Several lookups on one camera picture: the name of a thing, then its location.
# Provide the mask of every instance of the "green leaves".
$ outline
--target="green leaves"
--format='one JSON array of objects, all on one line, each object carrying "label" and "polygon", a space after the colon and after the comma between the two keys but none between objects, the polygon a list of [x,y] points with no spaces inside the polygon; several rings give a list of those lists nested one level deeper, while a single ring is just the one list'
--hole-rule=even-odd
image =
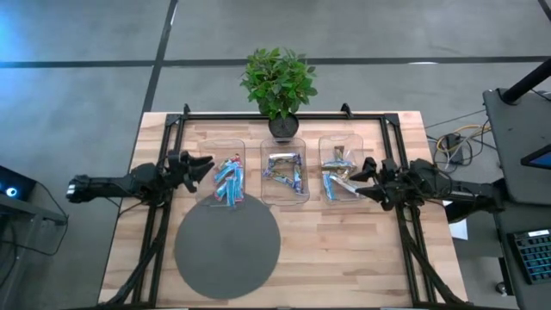
[{"label": "green leaves", "polygon": [[316,96],[318,94],[318,90],[316,90],[313,87],[310,87],[309,89],[306,90],[306,94],[309,96]]},{"label": "green leaves", "polygon": [[306,55],[288,49],[257,49],[247,59],[240,86],[249,91],[249,102],[256,101],[260,113],[270,119],[296,113],[309,96],[318,91],[312,87],[315,67],[306,65]]},{"label": "green leaves", "polygon": [[274,86],[272,86],[272,92],[274,93],[274,95],[279,94],[280,90],[282,90],[282,85],[281,84],[276,83],[276,84],[274,84]]},{"label": "green leaves", "polygon": [[255,90],[254,94],[257,98],[264,98],[266,96],[266,91],[264,91],[264,90]]}]

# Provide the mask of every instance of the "concrete floor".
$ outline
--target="concrete floor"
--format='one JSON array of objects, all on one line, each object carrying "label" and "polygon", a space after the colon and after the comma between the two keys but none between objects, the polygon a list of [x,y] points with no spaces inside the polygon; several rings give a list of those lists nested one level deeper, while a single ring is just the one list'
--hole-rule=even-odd
[{"label": "concrete floor", "polygon": [[[0,62],[154,60],[169,2],[0,0]],[[537,56],[551,54],[549,30],[536,0],[182,0],[165,58],[240,59],[272,46],[311,57]],[[510,86],[537,65],[321,65],[319,95],[303,110],[332,111],[342,102],[354,110],[420,110],[430,125],[482,109],[483,90]],[[194,111],[255,110],[238,87],[242,70],[164,68],[152,110],[180,111],[185,102]],[[0,164],[43,182],[71,215],[59,253],[33,257],[18,309],[96,303],[116,209],[102,200],[71,205],[65,187],[75,174],[125,173],[151,74],[151,67],[0,69],[0,131],[8,133],[0,134]],[[485,119],[473,115],[428,134]],[[490,149],[453,174],[480,182],[500,176]],[[469,222],[472,240],[456,243],[469,300],[514,307],[493,292],[501,275],[488,258],[497,244],[487,233],[491,219]],[[475,281],[482,271],[484,280]]]}]

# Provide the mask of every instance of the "wire bundle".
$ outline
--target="wire bundle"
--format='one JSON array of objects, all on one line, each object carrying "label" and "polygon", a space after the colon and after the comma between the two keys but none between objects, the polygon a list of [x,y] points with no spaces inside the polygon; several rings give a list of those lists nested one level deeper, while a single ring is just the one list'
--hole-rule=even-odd
[{"label": "wire bundle", "polygon": [[40,183],[37,181],[37,183],[46,191],[46,193],[50,196],[50,198],[52,199],[53,203],[55,204],[55,206],[58,208],[58,210],[62,213],[62,215],[65,217],[65,219],[67,220],[67,222],[65,223],[65,229],[63,231],[63,234],[61,235],[61,239],[59,240],[59,243],[55,249],[54,252],[51,252],[51,253],[48,253],[48,252],[44,252],[44,251],[41,251],[41,250],[38,250],[38,249],[35,249],[35,248],[32,248],[32,247],[29,247],[29,246],[25,246],[25,245],[20,245],[17,243],[17,234],[15,232],[15,227],[13,225],[13,222],[10,221],[9,222],[9,225],[11,227],[11,235],[12,235],[12,240],[9,241],[9,240],[0,240],[0,243],[3,243],[3,244],[8,244],[8,245],[13,245],[14,246],[14,249],[13,249],[13,252],[14,252],[14,258],[13,258],[13,261],[8,269],[8,273],[6,274],[6,276],[4,276],[4,278],[2,279],[2,281],[0,282],[0,288],[7,282],[9,276],[11,275],[11,272],[13,271],[14,267],[15,267],[15,262],[17,261],[17,257],[18,257],[18,254],[17,254],[17,249],[18,248],[22,248],[22,249],[26,249],[26,250],[29,250],[29,251],[35,251],[37,253],[40,253],[42,255],[46,255],[46,256],[54,256],[58,253],[59,251],[59,247],[61,246],[61,244],[63,243],[63,239],[65,238],[65,235],[67,234],[67,229],[69,228],[69,215],[65,212],[65,210],[59,205],[59,203],[55,200],[55,198],[53,198],[53,195],[52,193],[50,192],[50,190],[46,187],[46,185]]},{"label": "wire bundle", "polygon": [[[487,143],[484,142],[484,133],[487,133],[492,130],[490,126],[487,125],[488,121],[486,121],[483,125],[466,125],[463,127],[459,127],[456,130],[454,130],[452,133],[444,134],[438,139],[432,138],[430,136],[427,136],[429,138],[429,141],[436,143],[436,150],[432,153],[432,161],[438,165],[438,164],[446,164],[443,169],[440,169],[443,172],[451,173],[454,172],[457,169],[457,166],[454,167],[453,170],[448,170],[449,164],[451,163],[452,158],[458,153],[462,152],[462,148],[464,146],[468,147],[469,150],[469,157],[464,158],[462,161],[462,165],[470,165],[473,162],[473,158],[479,156],[482,151],[484,150],[484,146],[491,147],[495,149],[494,146],[490,146]],[[466,138],[461,137],[461,132],[464,130],[473,130]],[[456,137],[461,139],[461,142],[452,147],[448,147],[445,145],[444,140],[447,136],[450,134],[456,135]],[[473,154],[473,146],[470,142],[477,142],[481,144],[479,152],[476,154]],[[438,153],[444,154],[446,157],[446,161],[436,161],[436,155]]]}]

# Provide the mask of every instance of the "white paper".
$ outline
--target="white paper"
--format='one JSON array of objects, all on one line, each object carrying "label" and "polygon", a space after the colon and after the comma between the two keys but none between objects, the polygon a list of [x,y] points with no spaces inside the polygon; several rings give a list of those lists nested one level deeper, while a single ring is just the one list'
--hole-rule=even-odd
[{"label": "white paper", "polygon": [[[442,201],[444,206],[448,206],[450,203],[451,201]],[[467,219],[449,224],[449,231],[453,238],[468,240]]]}]

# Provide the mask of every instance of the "potted plant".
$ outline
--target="potted plant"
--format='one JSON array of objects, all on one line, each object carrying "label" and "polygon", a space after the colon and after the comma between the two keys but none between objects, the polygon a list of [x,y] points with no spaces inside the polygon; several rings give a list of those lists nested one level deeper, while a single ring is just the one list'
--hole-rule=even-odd
[{"label": "potted plant", "polygon": [[315,67],[306,64],[305,56],[288,49],[281,56],[279,48],[263,48],[248,57],[241,85],[249,91],[249,102],[257,101],[260,113],[269,117],[269,131],[276,138],[296,134],[299,120],[294,113],[318,94],[312,87]]}]

